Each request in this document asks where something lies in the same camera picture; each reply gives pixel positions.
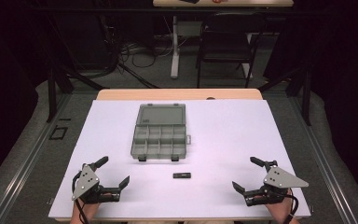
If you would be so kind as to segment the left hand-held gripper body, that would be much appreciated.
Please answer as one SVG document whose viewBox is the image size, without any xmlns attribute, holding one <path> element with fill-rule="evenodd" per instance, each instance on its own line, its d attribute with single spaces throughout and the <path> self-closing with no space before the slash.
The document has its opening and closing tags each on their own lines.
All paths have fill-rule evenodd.
<svg viewBox="0 0 358 224">
<path fill-rule="evenodd" d="M 82 170 L 75 176 L 73 201 L 80 200 L 86 204 L 118 202 L 121 188 L 105 188 L 100 184 L 96 170 L 100 163 L 84 164 Z"/>
</svg>

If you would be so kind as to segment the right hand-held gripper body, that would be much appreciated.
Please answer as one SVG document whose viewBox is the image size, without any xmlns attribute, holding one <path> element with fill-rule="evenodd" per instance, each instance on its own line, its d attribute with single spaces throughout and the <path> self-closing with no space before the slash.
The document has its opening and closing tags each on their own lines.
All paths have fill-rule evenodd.
<svg viewBox="0 0 358 224">
<path fill-rule="evenodd" d="M 260 189 L 244 191 L 242 196 L 248 206 L 281 203 L 291 188 L 306 188 L 305 180 L 275 166 L 269 169 Z"/>
</svg>

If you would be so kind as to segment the grey plastic compartment box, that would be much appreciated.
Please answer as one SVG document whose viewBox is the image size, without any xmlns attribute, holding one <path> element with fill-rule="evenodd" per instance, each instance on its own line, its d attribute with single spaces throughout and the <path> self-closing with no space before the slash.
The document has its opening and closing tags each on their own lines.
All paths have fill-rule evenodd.
<svg viewBox="0 0 358 224">
<path fill-rule="evenodd" d="M 131 144 L 134 159 L 179 161 L 187 145 L 185 104 L 140 105 Z"/>
</svg>

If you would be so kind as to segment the person's left hand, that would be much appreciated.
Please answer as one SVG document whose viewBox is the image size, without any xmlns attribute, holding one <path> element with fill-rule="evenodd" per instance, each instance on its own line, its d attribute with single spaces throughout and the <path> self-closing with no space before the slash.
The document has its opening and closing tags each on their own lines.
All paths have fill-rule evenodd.
<svg viewBox="0 0 358 224">
<path fill-rule="evenodd" d="M 100 207 L 99 203 L 87 204 L 87 203 L 83 203 L 80 200 L 77 200 L 76 202 L 74 202 L 72 217 L 81 218 L 80 209 L 82 209 L 82 211 L 85 214 L 87 220 L 92 221 L 94 216 L 97 214 L 97 211 L 98 211 L 99 207 Z"/>
</svg>

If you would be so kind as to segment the person's right hand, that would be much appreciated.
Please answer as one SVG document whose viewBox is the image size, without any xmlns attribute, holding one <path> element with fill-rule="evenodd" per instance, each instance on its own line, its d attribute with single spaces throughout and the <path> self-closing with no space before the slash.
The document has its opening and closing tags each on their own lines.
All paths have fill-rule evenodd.
<svg viewBox="0 0 358 224">
<path fill-rule="evenodd" d="M 266 207 L 272 217 L 279 223 L 283 224 L 292 209 L 292 200 L 285 198 L 281 203 L 266 204 Z"/>
</svg>

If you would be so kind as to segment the black metal stand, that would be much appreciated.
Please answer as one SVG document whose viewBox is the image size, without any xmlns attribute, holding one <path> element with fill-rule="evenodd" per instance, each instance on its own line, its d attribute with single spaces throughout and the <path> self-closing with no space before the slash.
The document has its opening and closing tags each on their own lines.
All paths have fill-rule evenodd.
<svg viewBox="0 0 358 224">
<path fill-rule="evenodd" d="M 311 69 L 308 66 L 301 66 L 295 68 L 288 73 L 278 76 L 270 80 L 267 84 L 258 88 L 260 92 L 267 91 L 272 87 L 278 85 L 287 78 L 291 81 L 287 86 L 285 92 L 287 96 L 297 96 L 302 90 L 301 116 L 302 119 L 310 126 L 310 91 L 311 91 Z"/>
<path fill-rule="evenodd" d="M 96 91 L 103 90 L 103 86 L 81 75 L 76 70 L 65 65 L 53 67 L 48 72 L 48 119 L 51 122 L 58 113 L 57 92 L 59 87 L 64 94 L 71 94 L 74 91 L 70 78 L 73 77 L 82 83 L 92 87 Z"/>
</svg>

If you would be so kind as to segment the black chair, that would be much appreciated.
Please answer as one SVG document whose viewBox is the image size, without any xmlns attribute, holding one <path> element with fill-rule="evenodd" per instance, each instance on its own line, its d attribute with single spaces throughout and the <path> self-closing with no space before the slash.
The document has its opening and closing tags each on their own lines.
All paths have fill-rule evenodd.
<svg viewBox="0 0 358 224">
<path fill-rule="evenodd" d="M 244 63 L 249 65 L 243 73 L 244 87 L 250 82 L 259 38 L 267 20 L 261 13 L 220 12 L 208 16 L 200 27 L 200 47 L 196 61 L 197 87 L 200 87 L 202 63 Z"/>
</svg>

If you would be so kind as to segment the white-legged desk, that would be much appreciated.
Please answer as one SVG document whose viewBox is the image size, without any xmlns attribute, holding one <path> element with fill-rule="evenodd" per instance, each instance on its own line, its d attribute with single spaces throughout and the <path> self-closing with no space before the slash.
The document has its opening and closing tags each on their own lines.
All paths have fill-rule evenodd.
<svg viewBox="0 0 358 224">
<path fill-rule="evenodd" d="M 179 0 L 153 0 L 154 7 L 163 7 L 167 8 L 179 8 L 183 9 L 185 7 L 193 7 L 195 9 L 223 9 L 224 7 L 228 7 L 232 9 L 234 7 L 239 8 L 284 8 L 284 7 L 292 7 L 294 4 L 293 0 L 228 0 L 227 2 L 223 2 L 220 4 L 214 3 L 212 0 L 200 0 L 197 4 L 191 4 L 182 2 Z M 177 16 L 172 17 L 172 70 L 171 70 L 171 78 L 176 79 L 179 76 L 179 61 L 180 61 L 180 50 L 178 44 L 178 34 L 176 33 L 176 24 L 177 24 Z"/>
</svg>

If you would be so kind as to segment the grey floor rail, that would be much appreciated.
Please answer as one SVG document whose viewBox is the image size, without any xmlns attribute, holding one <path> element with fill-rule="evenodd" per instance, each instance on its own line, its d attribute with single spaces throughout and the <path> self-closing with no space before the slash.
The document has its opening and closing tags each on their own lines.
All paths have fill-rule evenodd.
<svg viewBox="0 0 358 224">
<path fill-rule="evenodd" d="M 76 143 L 76 98 L 65 94 L 46 121 L 40 103 L 0 168 L 0 224 L 60 224 L 48 216 Z"/>
<path fill-rule="evenodd" d="M 328 191 L 337 208 L 341 220 L 343 221 L 343 224 L 358 224 L 358 220 L 351 210 L 351 207 L 346 196 L 344 195 L 342 187 L 337 182 L 336 176 L 334 175 L 333 170 L 324 155 L 324 152 L 321 148 L 319 141 L 317 140 L 317 137 L 315 136 L 312 128 L 306 123 L 306 121 L 302 117 L 300 103 L 295 97 L 289 97 L 288 100 L 292 108 L 295 110 L 296 117 L 301 124 L 302 129 L 306 133 L 307 138 L 310 141 L 311 151 L 314 160 L 317 163 L 317 166 L 322 174 L 324 183 L 328 188 Z"/>
</svg>

